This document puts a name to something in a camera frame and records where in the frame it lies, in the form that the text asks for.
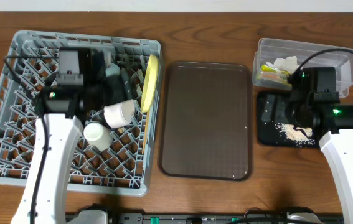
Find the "light blue bowl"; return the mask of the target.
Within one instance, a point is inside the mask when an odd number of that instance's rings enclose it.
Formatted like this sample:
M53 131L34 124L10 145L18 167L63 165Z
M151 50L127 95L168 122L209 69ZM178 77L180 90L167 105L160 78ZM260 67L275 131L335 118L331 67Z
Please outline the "light blue bowl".
M105 69L106 77L119 76L121 74L121 68L115 63L110 63Z

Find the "pink bowl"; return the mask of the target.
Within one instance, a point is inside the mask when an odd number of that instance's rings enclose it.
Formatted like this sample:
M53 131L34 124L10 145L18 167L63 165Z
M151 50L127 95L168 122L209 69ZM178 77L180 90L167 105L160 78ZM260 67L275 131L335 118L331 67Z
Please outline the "pink bowl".
M111 128L120 128L131 123L134 116L134 101L127 100L103 108L103 115L107 125Z

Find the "yellow plate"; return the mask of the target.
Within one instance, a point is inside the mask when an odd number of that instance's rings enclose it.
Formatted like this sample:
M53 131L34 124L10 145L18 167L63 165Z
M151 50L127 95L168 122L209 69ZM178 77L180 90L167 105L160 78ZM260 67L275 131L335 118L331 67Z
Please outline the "yellow plate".
M156 89L156 83L158 78L159 62L158 58L151 54L148 60L148 66L144 78L142 99L141 99L141 111L147 113L150 110L151 104L154 99L154 92Z

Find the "green snack wrapper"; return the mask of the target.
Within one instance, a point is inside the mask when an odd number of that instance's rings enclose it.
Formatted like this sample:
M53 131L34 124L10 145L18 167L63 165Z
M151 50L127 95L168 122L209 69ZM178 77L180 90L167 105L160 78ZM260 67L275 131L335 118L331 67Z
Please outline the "green snack wrapper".
M257 75L257 80L268 80L283 85L289 85L287 81L289 75L290 73L287 71L273 68L268 65L261 65L260 72Z

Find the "wooden chopstick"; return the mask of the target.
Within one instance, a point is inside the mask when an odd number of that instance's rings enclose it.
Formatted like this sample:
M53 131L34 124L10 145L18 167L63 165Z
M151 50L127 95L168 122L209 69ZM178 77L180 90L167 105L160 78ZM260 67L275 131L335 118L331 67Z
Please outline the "wooden chopstick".
M148 142L148 127L149 127L149 120L150 120L150 112L147 112L146 113L146 124L145 124L145 127L144 127L144 139L143 139L143 146L142 146L142 154L144 155L145 153L145 149L146 149L146 143Z

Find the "white plastic cup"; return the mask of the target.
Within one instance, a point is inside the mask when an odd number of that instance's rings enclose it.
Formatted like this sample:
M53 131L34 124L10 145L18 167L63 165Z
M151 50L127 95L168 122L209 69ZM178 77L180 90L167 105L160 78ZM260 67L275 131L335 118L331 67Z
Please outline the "white plastic cup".
M100 123L89 123L83 130L85 140L99 151L108 149L112 142L110 130Z

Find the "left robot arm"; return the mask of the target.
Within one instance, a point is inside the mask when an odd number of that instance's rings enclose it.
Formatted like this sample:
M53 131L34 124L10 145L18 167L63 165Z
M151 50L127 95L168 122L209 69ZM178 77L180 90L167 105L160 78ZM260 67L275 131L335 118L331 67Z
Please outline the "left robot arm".
M102 151L111 129L131 123L134 101L111 54L86 47L62 47L59 69L32 97L35 144L24 193L12 223L65 223L72 156L84 136Z

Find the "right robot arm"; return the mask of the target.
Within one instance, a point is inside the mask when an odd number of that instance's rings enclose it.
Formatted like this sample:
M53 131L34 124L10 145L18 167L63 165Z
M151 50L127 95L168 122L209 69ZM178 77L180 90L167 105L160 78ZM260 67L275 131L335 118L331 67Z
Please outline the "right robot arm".
M353 105L340 102L334 67L298 70L289 94L261 92L257 121L311 129L332 172L345 223L353 223Z

